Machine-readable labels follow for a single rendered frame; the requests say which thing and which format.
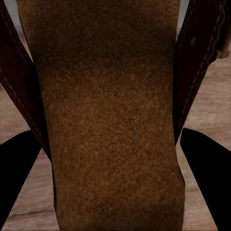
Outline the sandal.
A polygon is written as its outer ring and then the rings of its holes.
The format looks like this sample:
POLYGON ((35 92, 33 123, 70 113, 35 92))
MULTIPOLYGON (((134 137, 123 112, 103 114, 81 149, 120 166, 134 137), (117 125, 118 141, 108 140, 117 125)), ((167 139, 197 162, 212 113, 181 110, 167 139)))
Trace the sandal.
POLYGON ((182 231, 176 143, 231 0, 0 0, 0 82, 51 161, 60 231, 182 231))

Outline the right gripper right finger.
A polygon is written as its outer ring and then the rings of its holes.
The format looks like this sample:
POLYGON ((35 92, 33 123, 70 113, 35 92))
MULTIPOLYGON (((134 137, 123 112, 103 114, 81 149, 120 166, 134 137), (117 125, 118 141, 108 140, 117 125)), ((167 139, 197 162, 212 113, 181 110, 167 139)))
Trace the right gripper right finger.
POLYGON ((231 231, 231 151, 188 128, 180 145, 218 231, 231 231))

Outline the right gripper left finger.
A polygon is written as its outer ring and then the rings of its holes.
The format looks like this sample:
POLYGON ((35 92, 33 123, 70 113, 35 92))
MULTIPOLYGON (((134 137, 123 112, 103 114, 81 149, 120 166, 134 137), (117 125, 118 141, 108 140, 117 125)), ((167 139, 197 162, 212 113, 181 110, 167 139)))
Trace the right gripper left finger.
POLYGON ((32 130, 0 145, 0 231, 41 148, 32 130))

